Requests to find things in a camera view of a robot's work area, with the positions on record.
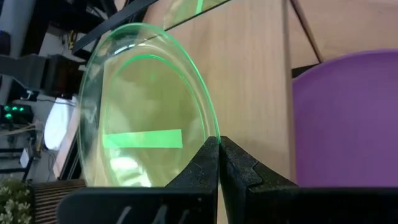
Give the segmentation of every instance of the purple object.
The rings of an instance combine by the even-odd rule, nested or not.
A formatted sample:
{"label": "purple object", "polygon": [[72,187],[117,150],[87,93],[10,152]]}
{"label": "purple object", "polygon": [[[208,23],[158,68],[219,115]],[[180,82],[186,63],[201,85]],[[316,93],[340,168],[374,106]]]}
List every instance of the purple object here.
{"label": "purple object", "polygon": [[398,186],[398,50],[330,60],[293,91],[299,186]]}

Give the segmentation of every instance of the cable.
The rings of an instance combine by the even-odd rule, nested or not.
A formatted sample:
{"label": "cable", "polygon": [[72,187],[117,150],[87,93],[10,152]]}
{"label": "cable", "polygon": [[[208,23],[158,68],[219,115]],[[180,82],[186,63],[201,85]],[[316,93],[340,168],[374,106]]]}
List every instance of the cable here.
{"label": "cable", "polygon": [[38,130],[37,129],[38,124],[41,124],[44,129],[44,124],[41,121],[37,120],[35,123],[28,124],[27,126],[24,126],[19,129],[15,129],[12,131],[2,131],[2,132],[0,132],[0,136],[8,136],[8,135],[13,135],[13,134],[20,134],[20,133],[25,133],[28,131]]}
{"label": "cable", "polygon": [[37,101],[48,101],[48,102],[56,103],[56,104],[60,104],[60,105],[76,106],[75,104],[55,102],[55,101],[53,101],[53,100],[40,100],[40,99],[36,99],[36,100],[37,100]]}
{"label": "cable", "polygon": [[47,182],[50,180],[51,174],[53,174],[53,167],[54,165],[58,166],[57,164],[57,158],[55,157],[54,154],[52,154],[49,150],[43,151],[46,155],[48,155],[48,163],[47,163],[47,168],[49,170],[49,176],[47,177]]}
{"label": "cable", "polygon": [[100,18],[102,18],[102,19],[107,19],[107,18],[101,16],[100,10],[97,9],[96,7],[90,7],[90,9],[93,10],[93,11],[96,13],[96,15],[97,15],[98,17],[100,17]]}
{"label": "cable", "polygon": [[58,36],[58,38],[59,38],[59,40],[60,40],[60,42],[61,42],[61,47],[62,47],[62,52],[61,52],[61,55],[63,55],[63,53],[65,52],[65,50],[67,49],[67,46],[65,46],[65,39],[64,39],[64,37],[65,37],[65,34],[62,34],[62,35],[59,35]]}

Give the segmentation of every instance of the wooden surface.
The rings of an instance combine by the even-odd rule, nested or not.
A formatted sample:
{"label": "wooden surface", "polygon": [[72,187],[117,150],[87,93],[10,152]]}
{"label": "wooden surface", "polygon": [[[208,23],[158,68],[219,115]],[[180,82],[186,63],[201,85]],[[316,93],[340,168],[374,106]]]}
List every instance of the wooden surface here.
{"label": "wooden surface", "polygon": [[204,78],[221,134],[278,173],[293,178],[285,3],[232,0],[169,33]]}
{"label": "wooden surface", "polygon": [[85,187],[85,181],[58,180],[33,185],[34,188],[34,223],[58,223],[57,205],[66,195]]}
{"label": "wooden surface", "polygon": [[296,0],[325,60],[398,47],[396,0]]}
{"label": "wooden surface", "polygon": [[[164,23],[170,23],[168,21],[172,20],[173,12],[171,12],[171,6],[175,5],[176,2],[181,2],[177,0],[159,0],[155,4],[153,4],[147,11],[145,15],[144,21],[145,23],[153,24],[155,26],[167,28]],[[310,42],[307,39],[307,36],[304,33],[302,26],[299,23],[297,15],[294,13],[292,6],[290,5],[290,1],[288,1],[288,34],[289,34],[289,52],[290,52],[290,61],[291,68],[302,67],[306,65],[313,65],[318,63],[318,60],[311,48]]]}

